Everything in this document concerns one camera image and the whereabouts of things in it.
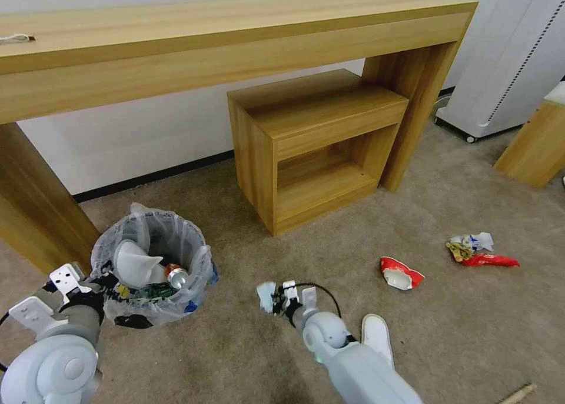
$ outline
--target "beige carpet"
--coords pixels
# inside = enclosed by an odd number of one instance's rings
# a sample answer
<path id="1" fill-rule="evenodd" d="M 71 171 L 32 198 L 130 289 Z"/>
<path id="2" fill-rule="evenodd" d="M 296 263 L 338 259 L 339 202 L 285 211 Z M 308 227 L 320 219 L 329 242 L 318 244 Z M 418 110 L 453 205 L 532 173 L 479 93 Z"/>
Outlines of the beige carpet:
<path id="1" fill-rule="evenodd" d="M 340 403 L 293 328 L 259 308 L 255 286 L 286 279 L 327 286 L 354 335 L 366 313 L 383 316 L 396 368 L 426 403 L 494 404 L 528 381 L 539 390 L 525 404 L 562 403 L 565 191 L 557 178 L 534 189 L 492 169 L 513 135 L 468 145 L 429 126 L 397 193 L 379 189 L 277 238 L 239 191 L 233 161 L 84 203 L 102 231 L 132 201 L 176 211 L 201 227 L 220 272 L 180 322 L 145 331 L 104 323 L 94 403 Z M 444 241 L 479 231 L 522 267 L 454 263 Z M 411 292 L 387 286 L 382 255 L 425 280 Z M 45 278 L 4 245 L 0 259 L 5 309 Z M 332 310 L 323 296 L 320 305 Z M 1 329 L 9 363 L 32 335 L 12 320 Z"/>

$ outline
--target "white appliance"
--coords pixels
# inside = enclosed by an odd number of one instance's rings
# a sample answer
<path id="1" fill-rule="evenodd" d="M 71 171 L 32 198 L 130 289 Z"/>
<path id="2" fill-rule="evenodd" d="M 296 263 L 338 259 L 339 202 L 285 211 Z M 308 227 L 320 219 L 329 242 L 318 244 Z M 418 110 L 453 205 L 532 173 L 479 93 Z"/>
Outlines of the white appliance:
<path id="1" fill-rule="evenodd" d="M 474 142 L 526 123 L 565 75 L 565 0 L 498 0 L 438 119 Z"/>

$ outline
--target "wooden console table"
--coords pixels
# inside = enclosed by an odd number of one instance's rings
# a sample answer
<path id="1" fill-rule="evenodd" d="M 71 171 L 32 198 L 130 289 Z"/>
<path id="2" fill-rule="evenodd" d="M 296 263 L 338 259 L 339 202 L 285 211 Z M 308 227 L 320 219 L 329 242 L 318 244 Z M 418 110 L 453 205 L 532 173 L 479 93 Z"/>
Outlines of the wooden console table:
<path id="1" fill-rule="evenodd" d="M 49 272 L 89 271 L 99 233 L 13 123 L 366 57 L 410 100 L 381 184 L 395 191 L 471 21 L 471 0 L 226 0 L 0 16 L 0 235 Z"/>

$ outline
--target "red snack wrapper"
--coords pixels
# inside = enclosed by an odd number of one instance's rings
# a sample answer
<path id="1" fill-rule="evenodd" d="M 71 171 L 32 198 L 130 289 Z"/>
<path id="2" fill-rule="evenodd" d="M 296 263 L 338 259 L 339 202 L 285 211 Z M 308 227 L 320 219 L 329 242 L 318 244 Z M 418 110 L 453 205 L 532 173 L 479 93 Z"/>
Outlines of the red snack wrapper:
<path id="1" fill-rule="evenodd" d="M 414 289 L 424 279 L 420 272 L 410 269 L 392 257 L 381 257 L 381 272 L 390 286 L 402 291 Z"/>
<path id="2" fill-rule="evenodd" d="M 491 265 L 491 266 L 520 266 L 518 260 L 515 260 L 511 257 L 506 256 L 499 256 L 496 254 L 474 254 L 469 257 L 467 260 L 463 260 L 461 264 L 465 266 L 483 266 L 483 265 Z"/>

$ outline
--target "trash can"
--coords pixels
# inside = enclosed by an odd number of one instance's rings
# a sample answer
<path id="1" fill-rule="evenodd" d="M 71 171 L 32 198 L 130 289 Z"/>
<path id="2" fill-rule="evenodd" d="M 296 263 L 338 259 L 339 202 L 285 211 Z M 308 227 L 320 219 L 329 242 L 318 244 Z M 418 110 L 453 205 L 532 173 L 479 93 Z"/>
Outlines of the trash can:
<path id="1" fill-rule="evenodd" d="M 204 300 L 207 285 L 218 280 L 210 247 L 194 223 L 174 212 L 132 203 L 130 214 L 104 232 L 94 244 L 91 279 L 114 274 L 114 253 L 129 239 L 149 256 L 162 256 L 166 263 L 188 272 L 187 284 L 175 290 L 166 283 L 136 290 L 117 283 L 106 288 L 104 312 L 116 325 L 144 329 L 182 319 Z"/>

